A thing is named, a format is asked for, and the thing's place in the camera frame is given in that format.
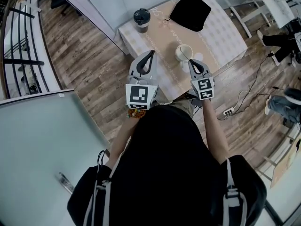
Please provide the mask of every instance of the black bag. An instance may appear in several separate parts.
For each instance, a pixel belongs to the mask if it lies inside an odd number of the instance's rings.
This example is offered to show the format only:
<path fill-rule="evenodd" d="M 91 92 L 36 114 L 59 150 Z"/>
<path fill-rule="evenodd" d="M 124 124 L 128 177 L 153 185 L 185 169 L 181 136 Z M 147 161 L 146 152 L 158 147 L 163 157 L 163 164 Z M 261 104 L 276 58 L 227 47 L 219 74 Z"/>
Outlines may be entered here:
<path fill-rule="evenodd" d="M 169 18 L 185 28 L 199 32 L 210 11 L 211 8 L 202 0 L 180 0 Z"/>

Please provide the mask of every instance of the blue jeans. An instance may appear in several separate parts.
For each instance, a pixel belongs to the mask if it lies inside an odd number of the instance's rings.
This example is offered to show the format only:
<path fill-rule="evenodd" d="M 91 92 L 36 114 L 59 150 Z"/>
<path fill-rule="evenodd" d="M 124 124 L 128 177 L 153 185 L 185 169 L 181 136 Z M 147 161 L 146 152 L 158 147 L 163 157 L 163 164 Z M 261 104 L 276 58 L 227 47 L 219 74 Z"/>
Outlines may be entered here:
<path fill-rule="evenodd" d="M 293 123 L 300 122 L 301 106 L 288 101 L 283 96 L 272 96 L 268 103 L 269 109 L 281 114 Z"/>

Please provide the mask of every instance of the white desk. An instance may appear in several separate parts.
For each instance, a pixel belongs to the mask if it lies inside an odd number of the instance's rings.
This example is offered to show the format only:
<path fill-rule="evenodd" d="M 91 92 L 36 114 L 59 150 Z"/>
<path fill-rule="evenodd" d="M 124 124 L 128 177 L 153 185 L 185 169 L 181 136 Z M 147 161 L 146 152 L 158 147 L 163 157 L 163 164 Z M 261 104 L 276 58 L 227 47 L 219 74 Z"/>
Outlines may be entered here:
<path fill-rule="evenodd" d="M 238 17 L 238 20 L 242 24 L 243 28 L 245 29 L 247 35 L 249 38 L 251 38 L 251 33 L 248 30 L 245 22 L 250 20 L 251 18 L 254 18 L 255 16 L 259 14 L 266 14 L 271 13 L 274 20 L 276 21 L 276 24 L 278 28 L 282 28 L 285 26 L 288 22 L 292 21 L 294 19 L 293 12 L 291 11 L 290 7 L 288 6 L 287 2 L 285 0 L 262 0 L 265 5 L 262 7 L 257 8 L 252 13 L 248 14 L 247 16 L 240 18 Z"/>

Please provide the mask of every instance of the beaded bracelet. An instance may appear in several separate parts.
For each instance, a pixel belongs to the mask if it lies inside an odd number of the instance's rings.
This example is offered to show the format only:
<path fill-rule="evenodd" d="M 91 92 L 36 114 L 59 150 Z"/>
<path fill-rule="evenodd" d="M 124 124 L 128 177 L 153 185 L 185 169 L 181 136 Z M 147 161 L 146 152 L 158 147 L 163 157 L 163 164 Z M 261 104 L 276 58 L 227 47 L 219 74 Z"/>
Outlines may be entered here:
<path fill-rule="evenodd" d="M 138 110 L 138 109 L 129 109 L 127 112 L 127 117 L 134 117 L 134 118 L 142 118 L 146 113 L 146 110 Z"/>

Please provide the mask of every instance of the disposable coffee cup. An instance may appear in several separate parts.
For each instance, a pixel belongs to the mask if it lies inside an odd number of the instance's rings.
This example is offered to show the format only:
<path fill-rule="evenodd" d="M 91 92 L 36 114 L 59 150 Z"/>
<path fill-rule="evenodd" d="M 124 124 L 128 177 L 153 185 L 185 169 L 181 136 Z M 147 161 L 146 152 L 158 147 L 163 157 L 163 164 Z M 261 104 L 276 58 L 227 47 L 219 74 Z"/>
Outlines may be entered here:
<path fill-rule="evenodd" d="M 151 14 L 148 10 L 141 8 L 134 12 L 134 21 L 137 24 L 138 32 L 145 33 L 149 28 Z"/>

